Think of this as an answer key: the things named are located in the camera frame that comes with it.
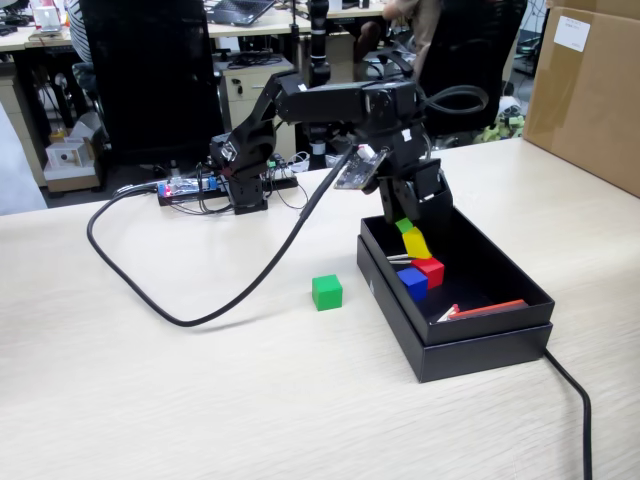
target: colored block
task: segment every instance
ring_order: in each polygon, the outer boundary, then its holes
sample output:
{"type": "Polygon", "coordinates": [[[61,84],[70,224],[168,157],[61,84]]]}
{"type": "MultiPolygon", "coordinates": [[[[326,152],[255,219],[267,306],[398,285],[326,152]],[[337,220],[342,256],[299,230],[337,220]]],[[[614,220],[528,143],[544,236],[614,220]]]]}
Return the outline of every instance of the colored block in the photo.
{"type": "Polygon", "coordinates": [[[398,272],[398,277],[402,280],[409,290],[411,298],[415,302],[427,298],[427,284],[429,279],[417,268],[405,268],[398,272]]]}
{"type": "Polygon", "coordinates": [[[408,232],[402,234],[402,240],[404,246],[407,249],[407,254],[413,258],[431,258],[431,252],[427,248],[427,243],[424,241],[422,232],[416,227],[413,227],[408,232]]]}
{"type": "Polygon", "coordinates": [[[402,220],[398,220],[396,222],[396,227],[400,230],[400,233],[407,233],[409,230],[413,228],[413,223],[408,218],[403,218],[402,220]]]}
{"type": "Polygon", "coordinates": [[[311,296],[319,312],[342,306],[342,285],[335,275],[317,277],[311,281],[311,296]]]}
{"type": "Polygon", "coordinates": [[[420,270],[429,279],[430,289],[442,285],[444,265],[435,258],[413,260],[411,265],[420,270]]]}

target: black pole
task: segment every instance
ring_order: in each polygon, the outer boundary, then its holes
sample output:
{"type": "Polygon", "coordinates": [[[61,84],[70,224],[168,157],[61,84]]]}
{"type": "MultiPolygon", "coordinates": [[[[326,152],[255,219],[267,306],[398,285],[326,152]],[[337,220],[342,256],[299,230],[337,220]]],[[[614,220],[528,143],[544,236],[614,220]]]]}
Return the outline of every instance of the black pole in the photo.
{"type": "Polygon", "coordinates": [[[296,0],[291,0],[291,63],[298,68],[298,45],[300,44],[300,27],[296,23],[296,0]]]}
{"type": "MultiPolygon", "coordinates": [[[[326,35],[327,13],[329,12],[328,0],[309,0],[309,17],[311,20],[311,64],[309,65],[309,77],[311,87],[324,85],[331,78],[331,67],[327,62],[326,35]]],[[[309,158],[309,170],[326,168],[325,153],[327,145],[325,137],[327,128],[324,125],[309,125],[309,143],[311,144],[311,157],[309,158]]]]}

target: red block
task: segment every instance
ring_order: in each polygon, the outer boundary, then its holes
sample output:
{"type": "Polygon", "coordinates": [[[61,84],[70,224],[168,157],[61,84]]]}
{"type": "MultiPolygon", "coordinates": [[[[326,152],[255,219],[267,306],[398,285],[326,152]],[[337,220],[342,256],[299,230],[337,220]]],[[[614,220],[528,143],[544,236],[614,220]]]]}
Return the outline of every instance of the red block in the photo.
{"type": "Polygon", "coordinates": [[[435,258],[413,260],[411,265],[420,270],[429,279],[428,290],[442,285],[442,281],[444,280],[444,265],[435,258]]]}

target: robotic arm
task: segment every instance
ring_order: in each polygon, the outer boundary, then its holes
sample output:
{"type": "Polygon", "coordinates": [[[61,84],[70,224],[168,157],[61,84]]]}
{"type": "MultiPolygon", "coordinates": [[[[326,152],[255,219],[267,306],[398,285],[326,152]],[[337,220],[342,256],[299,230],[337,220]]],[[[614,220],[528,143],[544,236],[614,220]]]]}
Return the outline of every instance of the robotic arm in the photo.
{"type": "MultiPolygon", "coordinates": [[[[380,188],[389,223],[407,217],[418,223],[428,220],[432,231],[446,228],[453,199],[440,160],[430,158],[422,125],[425,101],[410,80],[307,89],[297,72],[274,74],[249,117],[230,134],[214,137],[211,166],[229,181],[230,195],[237,200],[239,192],[255,192],[267,170],[276,116],[287,123],[349,123],[357,143],[369,145],[375,156],[354,155],[341,179],[348,175],[348,182],[342,183],[366,194],[380,188]]],[[[258,190],[250,201],[262,198],[258,190]]]]}

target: open box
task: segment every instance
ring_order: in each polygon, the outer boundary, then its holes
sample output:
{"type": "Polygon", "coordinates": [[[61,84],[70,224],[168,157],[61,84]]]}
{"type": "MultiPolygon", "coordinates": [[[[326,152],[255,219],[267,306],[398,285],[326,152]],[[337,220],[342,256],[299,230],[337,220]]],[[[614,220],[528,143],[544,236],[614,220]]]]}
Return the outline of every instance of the open box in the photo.
{"type": "Polygon", "coordinates": [[[362,220],[358,266],[420,382],[542,357],[554,301],[457,209],[445,241],[427,243],[445,265],[444,282],[414,302],[387,256],[405,253],[384,217],[362,220]],[[523,299],[522,310],[436,323],[454,304],[470,310],[523,299]]]}

